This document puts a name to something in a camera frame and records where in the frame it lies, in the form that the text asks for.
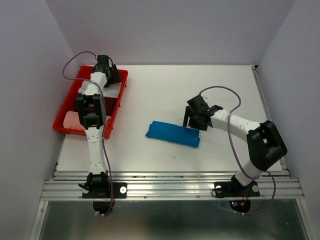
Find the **blue t shirt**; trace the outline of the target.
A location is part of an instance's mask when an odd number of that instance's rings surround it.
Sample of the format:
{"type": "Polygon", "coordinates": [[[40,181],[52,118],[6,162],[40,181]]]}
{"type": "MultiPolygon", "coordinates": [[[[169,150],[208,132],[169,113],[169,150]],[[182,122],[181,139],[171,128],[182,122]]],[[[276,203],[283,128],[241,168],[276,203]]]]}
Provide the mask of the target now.
{"type": "Polygon", "coordinates": [[[193,148],[198,148],[200,144],[199,130],[161,121],[153,121],[145,136],[193,148]]]}

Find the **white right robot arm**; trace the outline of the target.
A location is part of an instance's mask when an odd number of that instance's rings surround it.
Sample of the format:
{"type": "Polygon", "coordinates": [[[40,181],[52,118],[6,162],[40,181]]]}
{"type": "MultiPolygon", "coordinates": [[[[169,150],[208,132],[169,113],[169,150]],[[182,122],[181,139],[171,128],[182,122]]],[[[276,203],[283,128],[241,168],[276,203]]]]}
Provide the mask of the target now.
{"type": "Polygon", "coordinates": [[[238,164],[240,170],[230,182],[231,192],[235,195],[246,192],[251,182],[288,153],[272,121],[259,123],[233,115],[218,105],[210,107],[201,95],[187,101],[183,126],[200,131],[207,131],[208,127],[223,130],[227,132],[231,145],[232,136],[247,143],[249,160],[243,166],[238,164]]]}

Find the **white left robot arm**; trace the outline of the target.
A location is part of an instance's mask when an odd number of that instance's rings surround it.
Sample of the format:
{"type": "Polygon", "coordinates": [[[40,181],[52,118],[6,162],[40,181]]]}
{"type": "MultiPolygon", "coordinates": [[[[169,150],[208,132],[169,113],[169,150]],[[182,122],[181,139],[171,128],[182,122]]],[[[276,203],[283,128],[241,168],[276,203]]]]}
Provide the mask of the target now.
{"type": "Polygon", "coordinates": [[[106,152],[104,136],[107,113],[103,88],[121,79],[114,68],[112,59],[107,55],[98,55],[97,63],[91,70],[90,79],[84,92],[76,97],[79,122],[84,128],[89,149],[89,171],[86,183],[81,185],[87,192],[93,190],[100,197],[111,193],[112,176],[110,162],[106,152]]]}

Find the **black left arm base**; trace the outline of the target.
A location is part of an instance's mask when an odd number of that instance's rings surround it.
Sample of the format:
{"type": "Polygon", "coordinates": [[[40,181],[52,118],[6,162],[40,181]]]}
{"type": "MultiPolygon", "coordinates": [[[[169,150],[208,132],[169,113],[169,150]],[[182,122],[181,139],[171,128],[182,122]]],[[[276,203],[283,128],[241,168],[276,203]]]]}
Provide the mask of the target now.
{"type": "Polygon", "coordinates": [[[127,197],[128,184],[126,182],[113,182],[111,187],[96,187],[90,189],[87,184],[79,183],[84,199],[125,199],[127,197]]]}

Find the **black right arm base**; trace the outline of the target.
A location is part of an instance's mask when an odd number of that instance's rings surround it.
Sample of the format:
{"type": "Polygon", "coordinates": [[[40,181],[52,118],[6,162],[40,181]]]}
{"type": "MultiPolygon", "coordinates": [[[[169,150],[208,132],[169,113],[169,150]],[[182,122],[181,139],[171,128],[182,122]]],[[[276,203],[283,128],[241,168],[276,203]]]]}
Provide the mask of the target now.
{"type": "Polygon", "coordinates": [[[237,197],[259,197],[260,189],[258,183],[251,180],[249,184],[243,186],[233,176],[229,181],[216,181],[211,190],[211,195],[218,198],[237,198],[237,197]]]}

